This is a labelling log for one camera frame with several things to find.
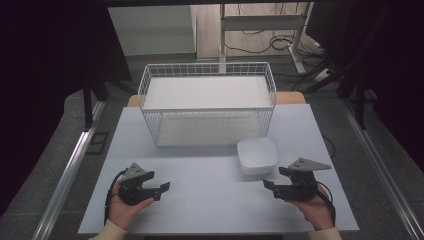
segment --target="wall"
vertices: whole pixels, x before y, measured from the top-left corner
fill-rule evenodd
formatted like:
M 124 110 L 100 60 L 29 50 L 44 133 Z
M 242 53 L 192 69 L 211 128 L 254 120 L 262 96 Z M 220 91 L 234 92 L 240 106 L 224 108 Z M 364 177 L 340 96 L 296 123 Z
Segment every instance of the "wall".
M 108 10 L 125 56 L 195 52 L 190 6 Z

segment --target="black strap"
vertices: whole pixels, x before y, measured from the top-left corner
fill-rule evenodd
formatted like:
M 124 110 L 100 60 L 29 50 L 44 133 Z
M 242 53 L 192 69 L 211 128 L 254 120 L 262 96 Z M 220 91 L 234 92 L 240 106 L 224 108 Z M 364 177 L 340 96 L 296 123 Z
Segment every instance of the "black strap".
M 333 224 L 334 226 L 336 226 L 336 208 L 334 207 L 333 203 L 330 202 L 330 200 L 328 200 L 328 198 L 324 194 L 322 194 L 322 192 L 318 191 L 317 195 L 325 202 L 325 204 L 327 204 L 328 209 L 330 209 L 331 219 L 333 220 Z
M 125 169 L 124 171 L 121 171 L 118 173 L 118 175 L 116 175 L 116 177 L 113 179 L 112 184 L 110 185 L 109 191 L 107 191 L 107 195 L 106 195 L 106 201 L 105 201 L 105 218 L 104 218 L 104 223 L 106 224 L 106 220 L 109 218 L 109 206 L 110 206 L 110 202 L 112 201 L 112 190 L 113 190 L 113 185 L 115 185 L 116 181 L 118 180 L 118 178 L 121 175 L 124 175 L 125 172 L 127 171 L 127 169 Z

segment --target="black curtain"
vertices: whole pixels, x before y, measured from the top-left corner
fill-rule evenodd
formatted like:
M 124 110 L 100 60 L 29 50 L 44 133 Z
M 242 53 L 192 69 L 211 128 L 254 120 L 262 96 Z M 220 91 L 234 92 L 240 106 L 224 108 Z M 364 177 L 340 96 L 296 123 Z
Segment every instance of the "black curtain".
M 3 214 L 56 130 L 66 97 L 84 79 L 98 85 L 105 76 L 131 76 L 101 3 L 3 1 L 0 11 Z

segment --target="gray carpet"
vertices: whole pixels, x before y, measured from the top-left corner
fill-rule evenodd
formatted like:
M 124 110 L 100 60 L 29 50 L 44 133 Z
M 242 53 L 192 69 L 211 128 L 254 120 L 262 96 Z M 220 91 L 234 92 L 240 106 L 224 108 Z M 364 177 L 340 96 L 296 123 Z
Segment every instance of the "gray carpet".
M 158 58 L 154 61 L 157 63 L 196 61 L 191 57 L 186 57 L 167 60 Z M 288 57 L 267 58 L 265 61 L 272 64 L 274 73 L 296 75 L 294 66 L 290 63 Z M 151 62 L 152 59 L 144 57 L 129 59 L 129 66 L 135 80 L 130 83 L 130 86 L 137 88 L 137 80 L 142 69 L 144 69 L 146 63 Z M 276 85 L 280 86 L 279 91 L 290 91 L 295 84 L 292 81 L 299 79 L 299 77 L 277 74 L 275 81 Z M 310 84 L 312 82 L 308 81 L 299 87 L 304 88 Z M 316 93 L 306 94 L 305 97 L 306 101 L 312 106 L 322 134 L 334 144 L 333 147 L 329 141 L 326 141 L 329 154 L 334 154 L 334 166 L 361 229 L 358 232 L 342 232 L 342 237 L 343 239 L 410 239 L 396 209 L 375 174 L 363 146 L 352 129 L 343 111 L 340 99 L 336 97 L 335 89 L 337 86 L 337 82 L 332 83 Z M 89 147 L 88 154 L 84 157 L 50 239 L 88 239 L 89 237 L 78 235 L 77 230 L 96 184 L 97 176 L 103 166 L 122 108 L 126 106 L 130 97 L 126 92 L 110 84 L 107 84 L 107 88 L 111 97 L 106 102 L 96 136 L 93 139 L 93 142 L 104 140 L 104 144 L 92 144 Z M 417 217 L 423 222 L 423 173 L 381 124 L 378 117 L 373 113 L 372 106 L 367 105 L 365 110 L 365 124 L 368 134 Z M 30 239 L 32 237 L 83 127 L 82 94 L 77 92 L 67 99 L 65 114 L 49 146 L 45 149 L 37 166 L 8 211 L 0 218 L 1 239 Z M 126 239 L 142 239 L 142 237 L 129 235 Z M 252 237 L 248 239 L 268 238 Z M 284 236 L 284 239 L 307 239 L 307 235 L 288 234 Z

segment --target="hand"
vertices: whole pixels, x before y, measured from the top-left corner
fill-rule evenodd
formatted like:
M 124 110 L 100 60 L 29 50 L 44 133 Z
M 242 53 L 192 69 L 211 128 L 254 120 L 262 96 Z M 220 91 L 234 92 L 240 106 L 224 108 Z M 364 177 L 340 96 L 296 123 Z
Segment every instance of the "hand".
M 320 191 L 328 198 L 327 193 L 320 184 L 318 184 L 318 191 Z M 314 226 L 315 231 L 334 228 L 330 210 L 328 209 L 327 204 L 325 204 L 325 202 L 320 197 L 318 197 L 318 195 L 315 195 L 315 197 L 306 202 L 286 202 L 291 203 L 299 208 L 303 215 L 305 215 L 305 218 L 312 224 L 312 226 Z
M 113 185 L 112 199 L 109 207 L 109 221 L 127 230 L 137 213 L 152 204 L 154 200 L 153 198 L 149 198 L 134 206 L 127 205 L 117 194 L 121 182 L 121 180 L 116 181 L 115 185 Z

